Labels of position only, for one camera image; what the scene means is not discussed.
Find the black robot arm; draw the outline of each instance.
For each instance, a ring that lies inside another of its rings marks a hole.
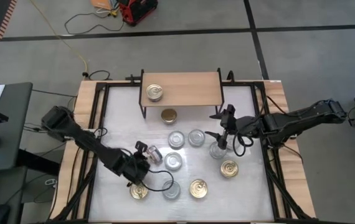
[[[94,152],[107,169],[118,176],[123,175],[134,184],[140,184],[150,168],[147,158],[142,153],[143,149],[146,150],[145,144],[136,143],[138,151],[133,155],[124,153],[124,149],[106,147],[93,133],[84,131],[73,120],[73,114],[68,108],[53,107],[42,118],[42,127],[61,137],[74,138],[78,147]]]
[[[206,131],[215,137],[218,146],[225,149],[226,138],[229,134],[237,134],[241,137],[266,138],[271,147],[281,147],[290,137],[297,136],[303,131],[323,123],[343,123],[346,113],[337,101],[322,100],[308,108],[290,113],[270,113],[258,116],[244,116],[234,118],[235,108],[228,105],[221,113],[210,118],[220,119],[220,125],[224,128],[223,135]]]

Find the metal can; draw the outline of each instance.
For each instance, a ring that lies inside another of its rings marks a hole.
[[[205,142],[205,133],[200,129],[194,129],[189,133],[189,143],[194,147],[201,147]]]
[[[178,118],[178,114],[176,113],[176,110],[174,109],[165,109],[161,113],[161,119],[165,124],[173,124],[176,121],[176,118]]]
[[[147,195],[147,193],[148,193],[148,189],[145,186],[143,186],[143,184],[139,184],[139,185],[132,184],[130,186],[130,195],[132,195],[134,199],[142,199]]]
[[[224,177],[235,177],[239,173],[239,165],[234,161],[224,161],[220,166],[220,172]]]
[[[234,139],[234,135],[228,135],[226,138],[227,141],[227,145],[226,145],[226,149],[228,150],[233,150],[233,139]],[[239,142],[239,138],[235,138],[235,149],[238,150],[242,147],[242,145]]]
[[[190,184],[190,194],[196,198],[203,198],[208,193],[207,183],[201,179],[194,180]]]
[[[177,152],[170,152],[165,156],[165,167],[169,170],[178,170],[182,163],[182,157]]]
[[[165,182],[165,184],[163,185],[163,189],[167,189],[163,191],[163,195],[168,200],[177,199],[180,195],[180,185],[176,181],[174,181],[173,183],[171,180]]]
[[[163,97],[163,88],[157,84],[147,86],[146,92],[147,97],[153,102],[158,102]]]
[[[221,149],[218,145],[217,142],[212,143],[209,146],[209,154],[214,158],[214,159],[221,159],[224,156],[226,156],[227,151],[225,149]]]
[[[184,145],[184,134],[180,131],[173,131],[168,136],[168,143],[172,149],[180,149]]]
[[[150,159],[155,163],[160,163],[163,161],[163,155],[159,152],[159,150],[155,146],[150,146],[147,149],[146,153],[150,157]]]

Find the black desk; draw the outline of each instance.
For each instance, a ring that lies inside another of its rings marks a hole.
[[[16,167],[13,169],[0,171],[0,204],[6,201],[25,183],[27,168]],[[18,224],[21,219],[21,197],[22,191],[19,191],[8,205],[10,205],[10,214],[7,224]]]
[[[0,123],[0,170],[26,166],[57,176],[60,164],[20,150],[31,91],[32,83],[10,84],[0,97],[0,113],[9,117],[8,122]]]

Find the red device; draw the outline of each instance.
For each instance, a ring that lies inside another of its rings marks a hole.
[[[120,3],[120,11],[123,21],[135,26],[150,12],[157,8],[158,0],[117,0]]]

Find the wooden table frame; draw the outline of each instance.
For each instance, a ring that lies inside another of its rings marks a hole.
[[[105,81],[83,81],[80,85],[78,98],[75,104],[74,116],[76,122],[83,128],[96,128],[99,127],[99,124],[101,124],[102,115],[100,114],[100,112],[102,111],[102,106],[104,103],[104,92],[96,91],[96,86],[98,82]],[[135,82],[133,80],[106,82],[113,83],[119,86],[140,85],[140,82]],[[268,96],[272,97],[283,110],[288,111],[282,83],[280,81],[239,80],[236,82],[260,82],[265,87],[265,93]],[[230,81],[226,80],[223,81],[223,83],[230,83]],[[262,98],[260,97],[259,93],[260,92],[257,91],[257,98],[259,106],[262,106]],[[93,99],[95,99],[95,94],[98,95],[97,106],[93,103]],[[279,112],[277,107],[275,107],[274,105],[269,105],[268,108],[271,113]],[[296,141],[289,140],[286,145],[299,152]],[[286,151],[284,149],[280,149],[277,153],[280,157],[280,160],[276,161],[280,162],[280,167],[284,176],[284,183],[287,191],[291,194],[291,196],[295,199],[297,204],[303,209],[305,213],[307,213],[311,217],[314,217],[315,212],[313,209],[313,204],[306,182],[305,172],[303,170],[300,158],[291,153],[290,151]],[[82,176],[88,172],[89,167],[93,162],[92,157],[92,153],[86,154],[86,156],[84,156],[83,152],[80,152],[78,150],[78,147],[75,145],[74,142],[70,141],[67,143],[59,174],[57,197],[54,200],[54,210],[50,216],[51,218],[54,218],[60,213],[61,209],[65,207],[68,200],[76,191],[78,181],[81,180]],[[276,170],[275,161],[272,162],[272,167],[274,170]],[[286,214],[288,214],[288,212],[286,212],[286,206],[283,203],[280,192],[276,189],[276,187],[274,187],[274,189],[279,217],[284,218],[286,217]],[[85,212],[86,202],[88,200],[87,190],[88,189],[85,189],[80,198],[79,205],[75,209],[75,214],[73,214],[74,218],[88,217],[88,211]]]

